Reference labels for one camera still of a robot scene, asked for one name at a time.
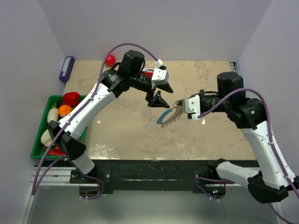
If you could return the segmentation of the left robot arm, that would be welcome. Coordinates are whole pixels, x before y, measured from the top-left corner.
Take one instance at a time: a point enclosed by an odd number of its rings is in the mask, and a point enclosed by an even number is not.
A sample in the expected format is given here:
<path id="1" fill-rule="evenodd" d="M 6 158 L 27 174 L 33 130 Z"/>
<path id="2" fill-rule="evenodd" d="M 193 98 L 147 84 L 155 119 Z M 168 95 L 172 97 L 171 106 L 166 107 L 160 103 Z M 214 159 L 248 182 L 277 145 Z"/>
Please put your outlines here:
<path id="1" fill-rule="evenodd" d="M 170 107 L 161 97 L 161 91 L 173 93 L 168 82 L 169 74 L 162 60 L 156 60 L 151 77 L 144 74 L 144 66 L 144 54 L 129 50 L 121 62 L 115 63 L 101 74 L 90 93 L 75 109 L 58 122 L 50 121 L 48 124 L 51 139 L 81 171 L 80 177 L 86 183 L 94 182 L 97 172 L 86 153 L 86 145 L 78 139 L 101 110 L 131 87 L 146 93 L 145 100 L 149 107 Z"/>

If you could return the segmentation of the blue grey keyring with rings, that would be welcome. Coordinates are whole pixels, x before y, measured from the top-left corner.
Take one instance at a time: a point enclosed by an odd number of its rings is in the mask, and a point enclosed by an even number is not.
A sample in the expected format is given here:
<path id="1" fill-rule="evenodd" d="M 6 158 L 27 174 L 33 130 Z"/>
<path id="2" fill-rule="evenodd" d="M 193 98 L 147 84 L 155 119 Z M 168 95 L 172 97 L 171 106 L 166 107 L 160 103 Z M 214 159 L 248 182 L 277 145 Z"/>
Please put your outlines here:
<path id="1" fill-rule="evenodd" d="M 156 124 L 161 127 L 167 127 L 177 121 L 182 114 L 182 106 L 173 106 L 162 113 L 162 115 L 157 119 Z"/>

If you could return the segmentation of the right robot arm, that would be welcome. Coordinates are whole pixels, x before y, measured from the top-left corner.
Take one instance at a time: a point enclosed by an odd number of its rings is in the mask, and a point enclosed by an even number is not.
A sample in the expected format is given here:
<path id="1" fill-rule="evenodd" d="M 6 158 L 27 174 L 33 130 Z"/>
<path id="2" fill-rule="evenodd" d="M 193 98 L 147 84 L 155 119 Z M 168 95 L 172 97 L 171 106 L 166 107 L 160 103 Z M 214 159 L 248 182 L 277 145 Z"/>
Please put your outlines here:
<path id="1" fill-rule="evenodd" d="M 234 182 L 246 187 L 260 203 L 276 203 L 293 190 L 299 193 L 299 177 L 285 161 L 275 140 L 271 118 L 264 98 L 245 88 L 243 77 L 236 72 L 217 76 L 217 92 L 200 90 L 177 101 L 188 119 L 197 121 L 212 112 L 224 112 L 250 144 L 260 170 L 251 170 L 219 159 L 209 165 L 198 179 L 219 183 Z"/>

